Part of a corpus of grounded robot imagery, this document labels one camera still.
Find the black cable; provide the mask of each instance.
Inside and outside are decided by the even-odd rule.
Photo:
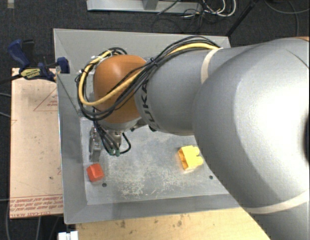
[[[179,54],[188,52],[191,49],[181,50],[181,51],[175,52],[173,54],[169,54],[170,52],[175,50],[177,47],[187,45],[187,44],[197,43],[197,42],[202,42],[202,43],[210,44],[213,46],[217,46],[213,41],[209,40],[208,38],[199,36],[199,35],[189,36],[189,37],[186,37],[182,40],[179,40],[179,41],[172,43],[166,49],[164,49],[158,56],[156,56],[151,62],[146,63],[146,65],[147,65],[146,67],[142,66],[142,67],[144,67],[144,69],[135,77],[135,79],[129,84],[129,86],[125,90],[123,90],[123,92],[119,95],[119,97],[117,98],[115,103],[112,106],[110,106],[109,108],[107,108],[103,111],[92,112],[92,111],[84,108],[83,104],[79,100],[79,96],[77,96],[78,103],[80,105],[80,108],[81,108],[83,114],[88,119],[90,119],[92,121],[98,121],[98,120],[102,120],[102,119],[106,118],[107,116],[109,116],[114,111],[114,109],[118,105],[120,105],[125,100],[125,98],[128,97],[128,95],[130,93],[132,93],[135,90],[135,88],[139,88],[142,85],[143,81],[145,79],[147,79],[147,77],[154,70],[156,70],[158,67],[160,67],[163,63],[170,60],[171,58],[173,58]],[[88,74],[93,68],[91,64],[88,64],[88,65],[90,65],[91,67],[87,70],[87,73],[85,73],[85,74]],[[79,80],[81,77],[83,77],[83,73],[76,78],[77,87],[79,85]]]
[[[11,98],[11,95],[10,95],[10,94],[7,94],[7,93],[2,93],[2,92],[0,92],[0,96],[5,96],[5,97],[9,97],[9,98]]]
[[[125,135],[125,133],[123,132],[122,133],[122,136],[124,137],[125,141],[127,142],[128,144],[128,148],[124,151],[121,151],[120,154],[124,154],[124,153],[127,153],[130,149],[131,149],[131,143],[130,141],[128,140],[127,136]]]
[[[298,36],[299,33],[299,20],[298,20],[298,14],[296,13],[295,7],[293,6],[293,4],[288,1],[289,5],[291,6],[291,8],[293,9],[293,11],[295,12],[295,18],[296,18],[296,37]]]
[[[307,11],[309,11],[309,8],[305,9],[305,10],[300,10],[300,11],[282,11],[282,10],[277,10],[276,8],[272,7],[269,3],[266,2],[266,0],[264,0],[264,3],[271,8],[272,10],[274,10],[275,12],[281,13],[281,14],[301,14],[301,13],[305,13]]]
[[[168,11],[169,9],[171,9],[175,4],[177,4],[180,0],[176,0],[175,2],[173,2],[169,7],[167,7],[166,9],[162,10],[161,12],[159,12],[157,15],[163,14],[166,11]]]
[[[14,76],[10,77],[10,78],[6,78],[6,79],[3,79],[3,80],[0,80],[0,85],[8,83],[8,82],[11,82],[11,81],[19,79],[19,78],[22,78],[22,75],[17,74],[17,75],[14,75]]]

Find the white cable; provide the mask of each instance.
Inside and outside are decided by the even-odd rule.
[[[223,9],[218,9],[218,10],[213,10],[207,3],[205,0],[202,0],[202,2],[206,5],[206,7],[209,9],[209,11],[205,10],[206,13],[210,13],[210,14],[218,14],[221,13],[225,10],[226,8],[226,2],[225,0],[222,0],[223,2]]]
[[[10,115],[5,114],[5,113],[2,113],[2,112],[0,112],[0,115],[2,115],[2,116],[4,116],[4,117],[7,117],[7,118],[11,118],[11,116],[10,116]]]
[[[208,10],[204,10],[205,13],[215,14],[215,15],[218,15],[218,16],[221,16],[221,17],[229,17],[229,16],[232,16],[235,13],[235,11],[236,11],[236,0],[232,0],[233,10],[230,13],[227,13],[227,14],[223,14],[222,13],[222,12],[225,11],[225,8],[226,8],[225,0],[222,0],[222,2],[223,2],[223,9],[218,9],[218,10],[213,10],[210,6],[208,6],[208,4],[205,2],[205,0],[202,0],[202,2],[208,8]]]
[[[229,17],[229,16],[232,16],[235,11],[236,11],[236,0],[232,0],[233,1],[233,10],[231,11],[231,13],[228,13],[228,14],[217,14],[218,16],[221,16],[221,17]]]

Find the wire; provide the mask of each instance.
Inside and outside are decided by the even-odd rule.
[[[22,75],[17,74],[17,75],[14,75],[14,76],[10,77],[10,78],[0,80],[0,85],[2,85],[2,84],[4,84],[4,83],[11,82],[11,81],[16,80],[16,79],[19,79],[19,78],[22,78]]]
[[[175,2],[173,2],[169,7],[167,7],[166,9],[162,10],[161,12],[159,12],[157,15],[163,14],[166,11],[168,11],[169,9],[171,9],[175,4],[177,4],[180,0],[176,0]]]
[[[4,116],[4,117],[7,117],[7,118],[11,118],[11,116],[10,116],[10,115],[5,114],[5,113],[2,113],[2,112],[0,112],[0,115],[2,115],[2,116]]]
[[[219,46],[215,42],[213,42],[212,40],[210,40],[206,37],[200,36],[200,35],[188,36],[188,37],[185,37],[181,40],[178,40],[178,41],[170,44],[160,54],[158,54],[155,58],[152,58],[151,60],[146,62],[143,66],[141,66],[139,68],[135,68],[134,70],[130,71],[118,84],[116,84],[116,86],[114,88],[112,88],[112,90],[117,88],[122,82],[126,81],[126,79],[133,72],[135,72],[137,69],[143,68],[143,70],[138,73],[137,77],[135,79],[133,79],[133,81],[130,83],[130,85],[122,91],[122,93],[118,96],[118,98],[113,103],[113,105],[110,106],[109,108],[103,110],[103,111],[99,111],[95,107],[93,108],[93,111],[91,111],[91,110],[85,108],[84,105],[81,103],[81,100],[79,99],[79,81],[82,81],[82,78],[84,78],[83,87],[85,87],[85,84],[87,81],[87,75],[88,75],[89,71],[92,70],[92,67],[90,67],[89,70],[87,71],[88,73],[85,73],[85,74],[82,73],[82,74],[78,75],[75,79],[75,81],[77,83],[77,89],[78,89],[77,100],[78,100],[78,104],[80,106],[82,113],[86,116],[86,118],[88,118],[89,120],[92,120],[92,121],[99,121],[99,120],[105,119],[116,109],[117,106],[119,106],[122,102],[124,102],[125,99],[133,91],[138,89],[142,85],[143,81],[145,81],[149,77],[149,75],[152,74],[153,71],[155,71],[159,67],[161,67],[166,61],[172,59],[173,57],[175,57],[179,54],[182,54],[182,53],[185,53],[188,51],[192,51],[195,49],[203,49],[203,48],[190,48],[190,47],[188,47],[185,50],[176,51],[175,53],[172,53],[171,55],[169,55],[169,53],[171,53],[172,51],[174,51],[175,49],[177,49],[181,46],[197,44],[197,43],[201,43],[201,44],[204,43],[204,44],[213,46],[215,48],[219,48]]]
[[[128,140],[127,136],[125,135],[124,132],[122,133],[122,135],[123,135],[125,141],[126,141],[127,144],[128,144],[128,148],[127,148],[126,150],[124,150],[124,151],[121,151],[120,154],[127,153],[127,152],[131,149],[131,144],[130,144],[130,141]]]
[[[178,47],[174,50],[172,50],[168,55],[181,51],[181,50],[186,50],[189,48],[203,48],[203,49],[208,49],[208,50],[212,50],[212,49],[217,49],[216,46],[207,44],[207,43],[190,43],[190,44],[185,44],[181,47]],[[140,74],[135,74],[133,76],[131,76],[129,79],[127,79],[126,81],[124,81],[123,83],[121,83],[118,87],[116,87],[115,89],[113,89],[111,92],[109,92],[107,95],[105,95],[104,97],[102,97],[99,100],[93,101],[93,102],[88,102],[85,100],[84,96],[83,96],[83,85],[84,85],[84,81],[87,78],[88,72],[89,70],[92,69],[92,64],[96,64],[98,63],[102,58],[104,58],[105,56],[99,56],[97,58],[95,58],[94,60],[91,61],[91,63],[84,69],[83,71],[83,76],[80,78],[79,81],[79,87],[78,87],[78,95],[79,95],[79,99],[80,102],[86,106],[97,106],[100,105],[102,103],[104,103],[105,101],[109,100],[111,97],[113,97],[114,95],[116,95],[118,92],[120,92],[122,89],[126,88],[128,85],[130,85],[134,79],[137,78],[137,76]]]
[[[266,0],[264,0],[265,4],[271,8],[272,10],[274,10],[275,12],[281,13],[281,14],[301,14],[301,13],[305,13],[307,11],[309,11],[309,8],[305,9],[305,10],[300,10],[300,11],[282,11],[282,10],[277,10],[276,8],[272,7],[269,3],[266,2]]]
[[[9,233],[9,209],[10,209],[10,201],[8,202],[8,205],[7,205],[6,221],[5,221],[7,240],[11,240],[10,233]]]
[[[288,1],[288,3],[290,5],[290,7],[293,9],[293,11],[296,12],[295,7],[293,6],[293,4],[290,1]],[[295,13],[295,18],[296,18],[296,37],[297,37],[298,33],[299,33],[299,20],[298,20],[298,14],[297,13]]]
[[[54,224],[54,226],[53,226],[53,228],[51,230],[51,233],[50,233],[50,236],[49,236],[48,240],[52,239],[52,237],[53,237],[53,235],[55,233],[55,229],[56,229],[56,226],[57,226],[57,223],[58,223],[59,219],[60,219],[60,216],[57,217],[57,219],[55,221],[55,224]]]
[[[7,201],[9,201],[9,198],[0,199],[0,202],[7,202]]]
[[[208,14],[212,14],[212,15],[217,15],[217,16],[220,16],[220,17],[229,17],[229,16],[232,16],[235,11],[236,11],[236,0],[231,0],[231,3],[232,3],[232,11],[229,12],[229,13],[223,13],[225,11],[225,8],[226,8],[226,1],[225,0],[222,0],[223,2],[223,8],[220,8],[220,9],[217,9],[217,10],[213,10],[208,4],[207,4],[207,0],[201,0],[202,3],[203,3],[203,8],[207,8],[207,9],[204,9],[204,12],[205,13],[208,13]]]
[[[2,93],[2,92],[0,92],[0,96],[6,96],[6,97],[10,97],[10,98],[11,98],[11,95],[10,95],[10,94]]]
[[[40,225],[41,225],[41,216],[38,219],[38,225],[37,225],[37,233],[36,233],[36,240],[39,239],[39,232],[40,232]]]

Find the wooden board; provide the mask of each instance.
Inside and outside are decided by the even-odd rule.
[[[76,225],[80,240],[269,240],[242,208]]]

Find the cable bundle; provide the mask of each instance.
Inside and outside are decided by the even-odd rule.
[[[128,143],[129,147],[125,151],[120,151],[116,141],[112,138],[112,136],[108,133],[107,130],[105,130],[100,124],[98,124],[98,121],[105,119],[106,117],[111,115],[113,111],[120,109],[136,93],[136,91],[142,86],[142,84],[147,79],[149,79],[149,77],[162,65],[164,65],[167,61],[171,60],[172,58],[180,54],[184,54],[189,51],[202,50],[202,49],[212,50],[218,48],[220,47],[216,43],[199,35],[193,35],[181,39],[169,45],[159,55],[157,55],[154,58],[151,58],[141,67],[131,70],[104,97],[96,101],[89,101],[86,95],[87,77],[89,72],[97,64],[99,64],[101,60],[104,60],[111,56],[122,55],[127,53],[123,49],[115,47],[104,51],[97,57],[94,57],[85,66],[81,74],[77,76],[75,81],[77,83],[77,90],[78,90],[77,92],[78,104],[83,114],[89,120],[92,120],[94,122],[94,127],[96,128],[97,132],[101,137],[105,150],[112,156],[113,155],[119,156],[120,154],[128,152],[131,148],[131,144],[128,141],[126,135],[122,133],[122,136]],[[134,74],[133,76],[131,76],[132,73],[137,70],[140,70],[140,72],[138,74]],[[114,104],[109,108],[100,111],[95,107],[101,103],[104,103],[105,101],[107,101],[120,91],[122,91],[122,93],[118,96]]]

